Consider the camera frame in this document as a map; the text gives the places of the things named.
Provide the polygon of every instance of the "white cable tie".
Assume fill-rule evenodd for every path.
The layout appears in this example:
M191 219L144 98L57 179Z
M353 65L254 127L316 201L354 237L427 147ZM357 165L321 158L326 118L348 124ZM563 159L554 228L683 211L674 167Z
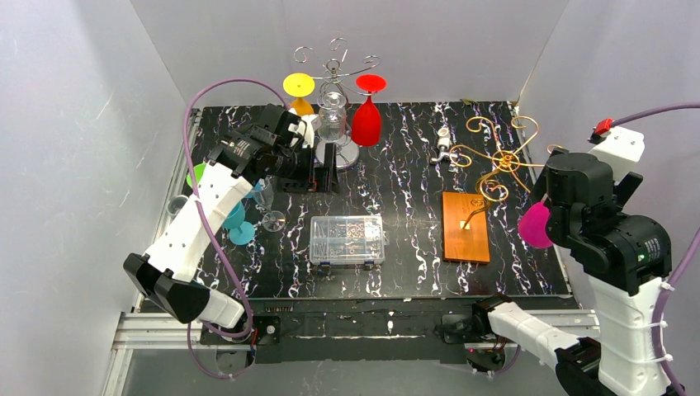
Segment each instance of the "white cable tie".
M652 359L650 361L645 361L645 363L653 364L653 363L660 363L662 361L674 361L674 357L667 353L658 359Z
M676 290L676 288L673 287L671 284L669 284L669 282L661 282L661 284L659 286L661 287L661 289L666 289L668 291L675 291Z
M629 323L625 323L622 320L618 318L614 318L611 315L608 315L607 313L604 313L603 311L596 311L596 315L605 318L609 320L610 322L616 323L619 326L622 326L624 328L628 328L630 330L646 330L647 328L655 328L656 326L661 326L662 328L666 328L668 324L665 321L661 321L659 323L648 323L648 324L641 324L639 326L636 325L631 325Z

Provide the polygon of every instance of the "pink object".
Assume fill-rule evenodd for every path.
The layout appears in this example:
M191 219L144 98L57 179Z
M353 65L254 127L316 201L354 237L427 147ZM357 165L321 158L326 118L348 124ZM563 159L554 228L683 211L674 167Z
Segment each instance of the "pink object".
M537 202L533 205L518 224L518 231L523 241L538 249L546 249L554 243L546 235L546 222L549 220L549 209Z

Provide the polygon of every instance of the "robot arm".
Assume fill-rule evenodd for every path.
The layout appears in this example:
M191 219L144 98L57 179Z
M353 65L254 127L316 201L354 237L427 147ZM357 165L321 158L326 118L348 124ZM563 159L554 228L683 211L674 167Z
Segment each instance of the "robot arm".
M131 253L124 269L139 291L181 323L200 319L233 328L243 306L193 279L210 244L201 223L199 201L216 233L230 211L267 175L288 192L337 192L335 146L326 147L324 166L315 167L315 115L300 118L268 105L259 120L224 136L208 157L204 176L163 234L143 255Z
M533 189L550 210L546 234L571 250L596 299L600 338L578 338L523 312L504 295L475 304L481 334L509 338L556 371L571 395L672 394L651 341L654 303L671 270L670 238L645 216L622 213L641 183L630 172L643 136L615 127L590 153L555 150Z

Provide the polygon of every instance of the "white panel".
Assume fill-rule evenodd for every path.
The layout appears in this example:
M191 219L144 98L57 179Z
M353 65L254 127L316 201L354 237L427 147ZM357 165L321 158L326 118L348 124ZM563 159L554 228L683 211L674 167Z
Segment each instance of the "white panel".
M0 394L99 394L183 109L128 0L0 6Z
M651 107L700 100L700 3L571 1L527 85L520 114L542 128L532 156L548 144L586 152L591 129ZM624 125L644 134L646 151L635 172L644 182L626 212L659 221L673 242L674 266L698 226L700 111L674 111ZM581 267L565 252L574 292L586 307L593 294ZM696 360L700 327L695 285L700 259L689 267L666 310L666 345L689 393L700 389Z
M388 88L378 101L447 101L518 99L568 0L132 2L185 98L230 77L281 90L292 71L323 72L317 62L295 63L295 48L308 45L329 59L329 42L342 36L350 43L347 71L369 54L382 58L376 72ZM260 87L225 87L203 103L274 100Z

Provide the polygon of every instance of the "black marble table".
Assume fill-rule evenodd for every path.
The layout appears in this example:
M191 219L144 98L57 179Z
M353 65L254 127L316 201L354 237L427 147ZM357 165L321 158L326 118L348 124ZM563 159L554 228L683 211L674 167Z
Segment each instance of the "black marble table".
M506 149L520 143L510 125L506 102L465 105L450 103L378 104L383 117L378 145L363 148L359 164L339 174L341 192L288 195L277 193L272 208L286 215L286 228L269 233L260 224L262 208L244 200L246 220L255 225L255 239L236 246L225 231L217 238L239 273L251 298L370 299L491 295L568 295L562 269L552 249L536 250L518 236L517 224L531 204L525 190L509 175L499 180L509 198L487 214L491 263L442 260L442 191L475 192L476 180L492 170L491 163L474 156L468 168L447 162L431 166L435 131L447 125L453 142L495 151L493 137L474 134L465 122L485 116L500 125ZM203 161L217 138L241 123L253 120L261 106L207 107L202 112L193 148L195 163ZM518 175L529 186L532 177L521 167ZM188 186L183 193L190 194ZM309 262L310 220L318 215L381 215L389 238L386 261L373 270L336 269L318 273ZM219 291L236 296L233 282L209 247L196 278Z

